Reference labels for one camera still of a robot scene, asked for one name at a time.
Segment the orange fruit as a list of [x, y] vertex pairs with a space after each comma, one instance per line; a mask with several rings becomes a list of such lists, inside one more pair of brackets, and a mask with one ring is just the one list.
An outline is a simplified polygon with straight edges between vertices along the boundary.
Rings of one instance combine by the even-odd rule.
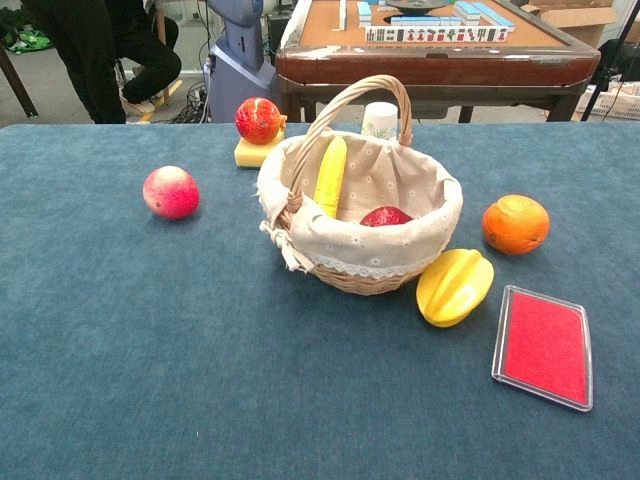
[[541, 246], [551, 229], [547, 210], [533, 198], [505, 195], [482, 218], [487, 243], [507, 255], [523, 255]]

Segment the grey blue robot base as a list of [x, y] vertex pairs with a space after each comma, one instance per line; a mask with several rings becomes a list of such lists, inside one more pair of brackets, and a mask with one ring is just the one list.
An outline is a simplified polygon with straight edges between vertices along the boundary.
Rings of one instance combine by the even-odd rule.
[[206, 0], [224, 23], [211, 53], [215, 58], [209, 94], [215, 123], [233, 123], [248, 98], [262, 97], [280, 105], [275, 67], [265, 58], [261, 19], [277, 0]]

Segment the wicker basket with cloth liner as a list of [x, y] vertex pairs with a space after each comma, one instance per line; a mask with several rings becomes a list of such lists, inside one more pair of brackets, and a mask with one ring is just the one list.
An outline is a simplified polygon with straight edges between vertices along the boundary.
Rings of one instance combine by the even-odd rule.
[[[399, 132], [385, 140], [330, 129], [340, 109], [384, 89], [399, 107]], [[347, 160], [335, 218], [313, 194], [324, 152], [344, 138]], [[281, 141], [264, 160], [257, 195], [266, 218], [262, 232], [280, 249], [291, 271], [311, 273], [345, 292], [386, 293], [419, 276], [445, 249], [463, 206], [462, 188], [433, 157], [412, 148], [411, 101], [391, 75], [374, 75], [345, 88], [318, 114], [306, 134]], [[370, 211], [394, 206], [405, 224], [368, 227]]]

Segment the yellow banana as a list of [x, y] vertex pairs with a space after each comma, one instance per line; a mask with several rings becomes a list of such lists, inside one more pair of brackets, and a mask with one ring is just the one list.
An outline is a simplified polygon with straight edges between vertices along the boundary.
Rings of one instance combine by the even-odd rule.
[[335, 136], [324, 152], [314, 191], [314, 201], [332, 218], [337, 215], [346, 160], [346, 142]]

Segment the red pomegranate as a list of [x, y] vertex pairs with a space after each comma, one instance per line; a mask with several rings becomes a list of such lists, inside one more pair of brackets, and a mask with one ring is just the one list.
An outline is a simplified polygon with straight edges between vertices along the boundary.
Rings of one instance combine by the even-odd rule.
[[255, 145], [270, 143], [284, 127], [286, 119], [271, 100], [246, 99], [236, 110], [235, 125], [240, 136]]

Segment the white paper cup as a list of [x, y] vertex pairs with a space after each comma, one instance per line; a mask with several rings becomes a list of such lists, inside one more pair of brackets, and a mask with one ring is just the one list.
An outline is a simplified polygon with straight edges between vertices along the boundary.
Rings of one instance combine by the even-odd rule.
[[364, 109], [361, 134], [393, 140], [397, 138], [398, 107], [389, 102], [368, 103]]

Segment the yellow starfruit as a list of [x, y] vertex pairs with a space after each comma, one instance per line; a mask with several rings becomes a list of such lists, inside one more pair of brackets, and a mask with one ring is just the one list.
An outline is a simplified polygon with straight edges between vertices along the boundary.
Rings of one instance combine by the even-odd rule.
[[432, 326], [452, 327], [484, 300], [493, 279], [492, 263], [478, 250], [447, 250], [420, 275], [418, 309]]

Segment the pink red peach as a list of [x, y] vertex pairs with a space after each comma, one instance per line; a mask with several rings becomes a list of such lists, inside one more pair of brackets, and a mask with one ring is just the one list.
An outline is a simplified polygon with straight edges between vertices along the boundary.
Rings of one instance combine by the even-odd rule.
[[192, 215], [200, 203], [199, 188], [193, 176], [172, 165], [151, 172], [143, 183], [142, 195], [154, 214], [170, 220]]

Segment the blue table cloth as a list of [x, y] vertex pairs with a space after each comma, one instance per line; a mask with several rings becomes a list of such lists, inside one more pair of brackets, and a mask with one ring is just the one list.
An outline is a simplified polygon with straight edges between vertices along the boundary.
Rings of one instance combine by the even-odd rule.
[[[231, 125], [0, 129], [0, 480], [640, 480], [640, 124], [419, 125], [461, 183], [452, 245], [507, 193], [552, 220], [450, 329], [407, 285], [287, 270]], [[145, 204], [154, 170], [200, 203]], [[582, 305], [586, 414], [495, 382], [503, 288]]]

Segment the brown mahjong table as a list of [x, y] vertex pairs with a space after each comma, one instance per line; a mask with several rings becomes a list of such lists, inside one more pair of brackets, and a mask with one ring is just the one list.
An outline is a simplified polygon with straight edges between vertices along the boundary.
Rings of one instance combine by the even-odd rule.
[[593, 47], [508, 0], [481, 1], [515, 26], [503, 42], [369, 42], [353, 1], [298, 0], [275, 56], [282, 101], [292, 121], [316, 116], [346, 86], [388, 74], [407, 88], [416, 117], [476, 106], [526, 105], [567, 121], [600, 60]]

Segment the row of mahjong tiles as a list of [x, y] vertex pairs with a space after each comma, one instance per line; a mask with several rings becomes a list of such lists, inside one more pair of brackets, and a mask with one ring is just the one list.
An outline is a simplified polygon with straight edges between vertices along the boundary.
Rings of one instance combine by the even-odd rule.
[[366, 26], [368, 43], [495, 43], [505, 42], [512, 28], [505, 26]]

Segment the red ink pad clear case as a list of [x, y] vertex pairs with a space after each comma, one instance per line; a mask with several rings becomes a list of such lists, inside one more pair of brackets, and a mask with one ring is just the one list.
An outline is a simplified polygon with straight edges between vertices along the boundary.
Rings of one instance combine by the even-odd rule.
[[565, 407], [591, 411], [593, 366], [585, 308], [507, 285], [491, 376]]

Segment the person in black trousers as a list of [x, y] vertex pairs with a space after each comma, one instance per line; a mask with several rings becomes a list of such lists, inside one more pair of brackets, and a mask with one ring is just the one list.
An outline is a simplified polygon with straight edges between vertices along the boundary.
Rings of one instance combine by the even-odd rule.
[[152, 30], [145, 0], [22, 0], [54, 44], [96, 124], [142, 114], [181, 71], [180, 57]]

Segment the white plastic crate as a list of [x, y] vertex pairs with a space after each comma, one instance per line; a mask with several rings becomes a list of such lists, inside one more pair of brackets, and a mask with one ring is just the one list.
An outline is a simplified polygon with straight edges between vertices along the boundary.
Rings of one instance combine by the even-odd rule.
[[608, 89], [600, 92], [591, 113], [640, 121], [640, 81], [610, 82]]

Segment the black tripod leg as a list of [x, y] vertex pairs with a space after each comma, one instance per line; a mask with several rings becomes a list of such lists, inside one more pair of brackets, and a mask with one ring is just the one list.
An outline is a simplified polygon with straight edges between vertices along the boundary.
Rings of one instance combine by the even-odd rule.
[[591, 114], [591, 111], [600, 95], [600, 93], [602, 92], [604, 86], [607, 84], [607, 82], [610, 80], [611, 78], [611, 72], [612, 72], [612, 65], [614, 63], [614, 60], [616, 58], [616, 56], [618, 55], [619, 51], [622, 48], [622, 45], [625, 43], [625, 40], [627, 38], [627, 36], [629, 35], [629, 32], [632, 29], [633, 23], [637, 17], [637, 14], [640, 12], [640, 0], [635, 0], [632, 9], [630, 10], [629, 15], [627, 16], [626, 22], [624, 24], [624, 27], [622, 28], [618, 39], [616, 40], [616, 44], [612, 50], [612, 52], [610, 54], [608, 54], [605, 57], [605, 61], [603, 63], [603, 66], [600, 68], [600, 70], [597, 72], [597, 74], [595, 75], [595, 89], [589, 99], [589, 102], [580, 118], [581, 122], [586, 122]]

